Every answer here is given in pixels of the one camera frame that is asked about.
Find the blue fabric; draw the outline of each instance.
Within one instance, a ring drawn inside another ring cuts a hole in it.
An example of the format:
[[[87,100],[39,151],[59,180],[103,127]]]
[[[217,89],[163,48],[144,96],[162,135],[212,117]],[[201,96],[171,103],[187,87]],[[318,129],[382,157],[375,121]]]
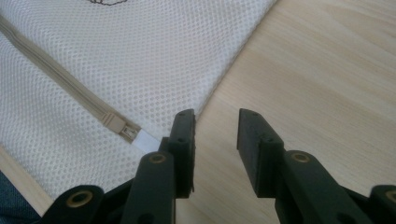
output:
[[[0,224],[31,224],[38,213],[0,172]]]

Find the beige zipper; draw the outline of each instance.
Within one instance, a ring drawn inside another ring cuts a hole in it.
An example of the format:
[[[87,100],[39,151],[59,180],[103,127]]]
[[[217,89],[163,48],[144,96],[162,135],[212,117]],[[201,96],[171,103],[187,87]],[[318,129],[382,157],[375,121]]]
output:
[[[21,35],[4,17],[0,15],[0,31],[32,63],[43,70],[49,77],[66,90],[73,98],[90,111],[97,119],[114,133],[128,142],[133,142],[140,127],[123,117],[110,105],[102,101],[60,64],[53,60],[44,50]]]

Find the wooden table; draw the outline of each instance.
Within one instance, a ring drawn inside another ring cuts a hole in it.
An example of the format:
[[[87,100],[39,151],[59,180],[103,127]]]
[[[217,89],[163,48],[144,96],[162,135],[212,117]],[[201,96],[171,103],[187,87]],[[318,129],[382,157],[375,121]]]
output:
[[[199,118],[195,192],[177,223],[278,223],[236,150],[238,110],[261,113],[285,148],[316,156],[368,195],[396,184],[396,2],[279,0]],[[0,169],[39,214],[50,197],[0,150]]]

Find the zipper slider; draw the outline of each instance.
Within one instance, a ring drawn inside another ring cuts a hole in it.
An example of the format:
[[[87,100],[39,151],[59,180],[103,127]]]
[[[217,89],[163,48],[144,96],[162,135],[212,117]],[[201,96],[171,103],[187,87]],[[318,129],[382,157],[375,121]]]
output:
[[[128,126],[125,120],[114,113],[107,112],[102,116],[102,123],[114,133],[119,134],[129,143],[132,143],[137,137],[138,131]]]

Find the white textured fabric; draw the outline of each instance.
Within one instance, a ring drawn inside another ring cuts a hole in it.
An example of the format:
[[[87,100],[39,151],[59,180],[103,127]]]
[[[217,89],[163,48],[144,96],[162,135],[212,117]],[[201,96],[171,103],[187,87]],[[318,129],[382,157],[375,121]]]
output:
[[[74,186],[108,191],[143,153],[113,134],[0,34],[0,144],[52,199]]]
[[[89,90],[161,139],[178,111],[201,112],[274,0],[118,2],[1,0],[0,8]]]
[[[90,91],[157,139],[202,111],[275,0],[0,0],[0,13]],[[1,44],[0,143],[52,197],[108,190],[141,152]]]

